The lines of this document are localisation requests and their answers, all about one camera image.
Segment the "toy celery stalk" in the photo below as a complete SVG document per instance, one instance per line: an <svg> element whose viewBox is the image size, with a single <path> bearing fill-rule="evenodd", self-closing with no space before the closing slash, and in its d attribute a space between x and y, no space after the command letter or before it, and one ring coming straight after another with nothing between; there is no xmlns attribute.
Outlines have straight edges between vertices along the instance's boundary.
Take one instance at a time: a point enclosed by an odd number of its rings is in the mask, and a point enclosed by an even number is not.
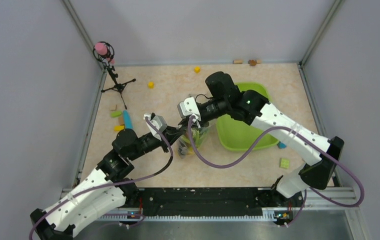
<svg viewBox="0 0 380 240"><path fill-rule="evenodd" d="M193 142L195 144L195 146L197 148L199 148L205 138L207 137L207 134L209 133L209 128L208 127L203 127L203 128L192 128L191 129L191 132L192 132L192 139L193 139ZM181 140L183 141L184 145L186 145L187 147L191 147L191 142L188 138L188 135L187 133L185 133L182 137L181 137Z"/></svg>

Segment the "clear zip top bag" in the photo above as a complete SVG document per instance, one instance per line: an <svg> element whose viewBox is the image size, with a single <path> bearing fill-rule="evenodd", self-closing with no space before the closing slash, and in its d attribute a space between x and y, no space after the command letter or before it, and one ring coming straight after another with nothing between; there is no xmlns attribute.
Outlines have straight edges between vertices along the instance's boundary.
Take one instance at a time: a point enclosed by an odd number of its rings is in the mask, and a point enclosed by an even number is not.
<svg viewBox="0 0 380 240"><path fill-rule="evenodd" d="M208 122L201 125L201 128L193 127L191 129L192 141L194 142L194 145L197 149L199 149L203 144L205 138L207 137L207 134L209 133L210 128L211 123ZM182 159L194 154L194 150L187 133L180 136L180 138L178 139L177 152L178 156Z"/></svg>

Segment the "green plastic bin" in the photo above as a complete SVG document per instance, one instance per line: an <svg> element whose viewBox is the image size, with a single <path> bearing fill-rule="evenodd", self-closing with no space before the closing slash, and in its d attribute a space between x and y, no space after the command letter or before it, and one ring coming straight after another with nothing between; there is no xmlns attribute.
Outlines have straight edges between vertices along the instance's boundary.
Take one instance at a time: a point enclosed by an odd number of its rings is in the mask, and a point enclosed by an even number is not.
<svg viewBox="0 0 380 240"><path fill-rule="evenodd" d="M260 83L249 81L238 82L236 85L240 91L254 90L270 98L267 89ZM262 130L251 127L244 122L234 120L227 114L217 119L216 130L222 146L233 152L247 151L253 142L263 133ZM267 134L257 143L253 151L270 148L276 146L278 143L279 140Z"/></svg>

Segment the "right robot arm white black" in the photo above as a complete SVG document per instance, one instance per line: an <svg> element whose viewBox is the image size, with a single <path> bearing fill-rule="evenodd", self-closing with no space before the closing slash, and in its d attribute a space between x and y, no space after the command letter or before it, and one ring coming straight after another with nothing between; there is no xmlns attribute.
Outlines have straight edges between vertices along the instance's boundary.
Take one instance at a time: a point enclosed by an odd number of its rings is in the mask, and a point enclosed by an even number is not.
<svg viewBox="0 0 380 240"><path fill-rule="evenodd" d="M189 97L180 102L181 124L191 127L229 115L273 136L304 160L303 165L273 185L271 200L275 205L286 205L292 196L307 188L327 188L344 146L341 138L327 138L310 131L285 115L264 95L251 89L240 90L227 73L215 72L205 83L212 94L211 100L202 104Z"/></svg>

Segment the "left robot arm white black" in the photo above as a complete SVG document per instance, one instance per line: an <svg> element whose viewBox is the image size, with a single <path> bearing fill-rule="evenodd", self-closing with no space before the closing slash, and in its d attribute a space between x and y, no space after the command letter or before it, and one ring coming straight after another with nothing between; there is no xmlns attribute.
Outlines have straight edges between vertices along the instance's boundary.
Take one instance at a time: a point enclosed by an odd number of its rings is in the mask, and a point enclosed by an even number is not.
<svg viewBox="0 0 380 240"><path fill-rule="evenodd" d="M29 239L37 234L41 240L72 240L114 208L136 204L138 190L135 183L164 172L173 156L157 172L138 179L127 177L134 169L131 162L157 148L172 155L172 144L186 131L184 126L168 126L154 113L146 114L144 118L150 130L147 134L137 136L130 128L119 131L112 142L112 150L86 178L57 203L31 213L33 226Z"/></svg>

